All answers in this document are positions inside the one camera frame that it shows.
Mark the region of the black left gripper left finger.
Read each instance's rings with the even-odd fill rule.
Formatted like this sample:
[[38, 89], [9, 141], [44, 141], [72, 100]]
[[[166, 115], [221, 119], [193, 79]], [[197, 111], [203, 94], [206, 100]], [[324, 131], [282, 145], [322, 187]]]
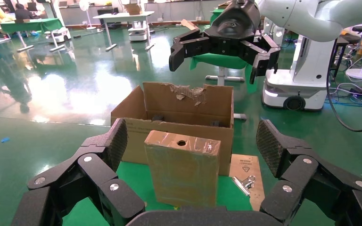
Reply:
[[83, 199], [111, 226], [124, 226], [145, 210], [144, 201], [117, 174], [128, 141], [124, 119], [87, 138], [73, 156], [34, 178], [12, 220], [14, 226], [60, 226]]

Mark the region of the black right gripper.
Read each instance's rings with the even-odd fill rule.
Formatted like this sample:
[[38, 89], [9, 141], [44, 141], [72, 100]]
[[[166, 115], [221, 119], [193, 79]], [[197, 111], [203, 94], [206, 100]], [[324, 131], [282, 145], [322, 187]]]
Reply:
[[232, 3], [204, 32], [188, 31], [173, 38], [169, 56], [169, 70], [175, 72], [185, 58], [206, 53], [240, 57], [252, 66], [249, 83], [265, 76], [268, 70], [278, 70], [281, 48], [262, 34], [254, 42], [260, 24], [260, 12], [253, 0]]

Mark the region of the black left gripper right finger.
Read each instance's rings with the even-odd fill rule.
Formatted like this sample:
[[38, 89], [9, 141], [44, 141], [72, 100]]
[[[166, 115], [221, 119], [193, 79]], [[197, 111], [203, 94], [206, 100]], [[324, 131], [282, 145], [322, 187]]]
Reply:
[[304, 140], [261, 120], [257, 148], [278, 182], [260, 206], [287, 226], [304, 200], [315, 203], [337, 226], [362, 226], [362, 178], [321, 158]]

